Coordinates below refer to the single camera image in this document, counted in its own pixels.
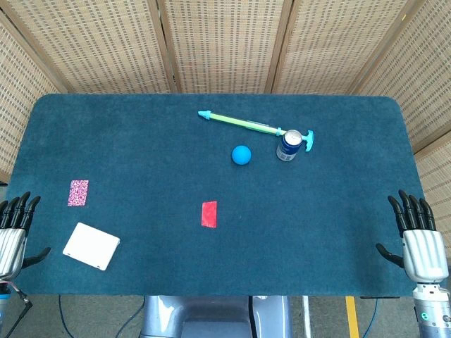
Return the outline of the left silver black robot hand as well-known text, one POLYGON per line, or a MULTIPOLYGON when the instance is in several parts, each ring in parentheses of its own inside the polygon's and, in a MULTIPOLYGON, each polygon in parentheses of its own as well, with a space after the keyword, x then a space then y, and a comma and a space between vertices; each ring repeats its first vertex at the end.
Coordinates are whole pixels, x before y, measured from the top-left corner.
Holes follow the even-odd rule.
POLYGON ((25 249, 37 204, 30 192, 1 202, 1 282, 12 282, 21 270, 43 261, 51 248, 45 247, 35 256, 25 257, 25 249))

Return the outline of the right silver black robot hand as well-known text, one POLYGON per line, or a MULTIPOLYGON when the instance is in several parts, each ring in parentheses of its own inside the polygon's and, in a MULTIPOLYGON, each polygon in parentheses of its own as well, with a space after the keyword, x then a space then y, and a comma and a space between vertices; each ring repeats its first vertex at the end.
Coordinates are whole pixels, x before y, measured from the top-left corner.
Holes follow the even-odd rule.
POLYGON ((402 255, 395 255, 381 243, 376 249, 385 260, 403 269, 410 280, 420 284, 438 284, 449 277, 445 244, 438 231, 429 203, 403 190, 400 200, 388 201, 393 208, 402 244, 402 255))

